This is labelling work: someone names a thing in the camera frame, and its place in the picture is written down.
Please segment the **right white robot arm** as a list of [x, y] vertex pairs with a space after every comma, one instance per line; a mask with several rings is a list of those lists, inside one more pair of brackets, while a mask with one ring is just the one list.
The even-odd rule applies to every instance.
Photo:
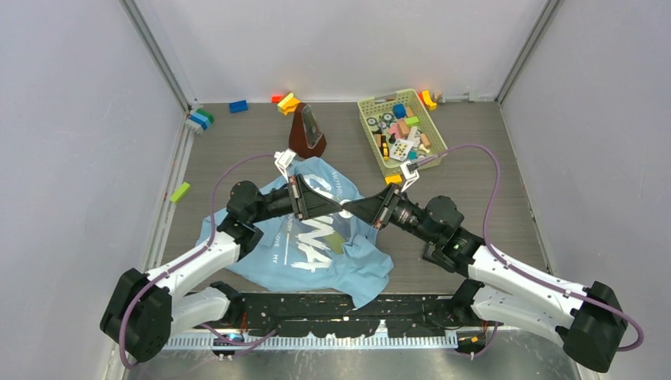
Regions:
[[394, 225], [421, 239], [424, 260], [462, 275], [451, 305], [462, 325], [481, 319], [518, 327], [558, 344], [583, 367], [610, 369], [628, 323], [608, 285], [572, 283], [490, 249], [461, 227], [464, 216], [447, 196], [420, 207], [392, 184], [343, 208], [376, 229]]

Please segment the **light blue printed t-shirt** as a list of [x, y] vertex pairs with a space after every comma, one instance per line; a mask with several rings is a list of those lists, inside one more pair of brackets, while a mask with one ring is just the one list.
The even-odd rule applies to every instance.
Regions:
[[227, 269], [269, 291], [333, 289], [363, 307], [389, 284], [392, 258], [376, 246], [377, 230], [359, 218], [285, 215], [256, 227], [263, 232], [260, 242]]

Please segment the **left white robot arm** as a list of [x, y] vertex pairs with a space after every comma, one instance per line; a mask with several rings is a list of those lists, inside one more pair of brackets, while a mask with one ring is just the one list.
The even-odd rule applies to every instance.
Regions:
[[342, 204], [311, 188], [303, 176], [290, 176], [263, 194], [251, 181], [236, 183], [226, 217], [211, 224], [205, 242], [148, 272], [130, 268], [119, 278], [100, 321], [100, 330], [119, 346], [122, 364], [132, 368], [152, 359], [169, 338], [203, 322], [236, 326], [243, 308], [236, 291], [214, 284], [193, 292], [207, 277], [237, 263], [263, 237], [258, 222], [293, 215], [309, 220], [342, 211]]

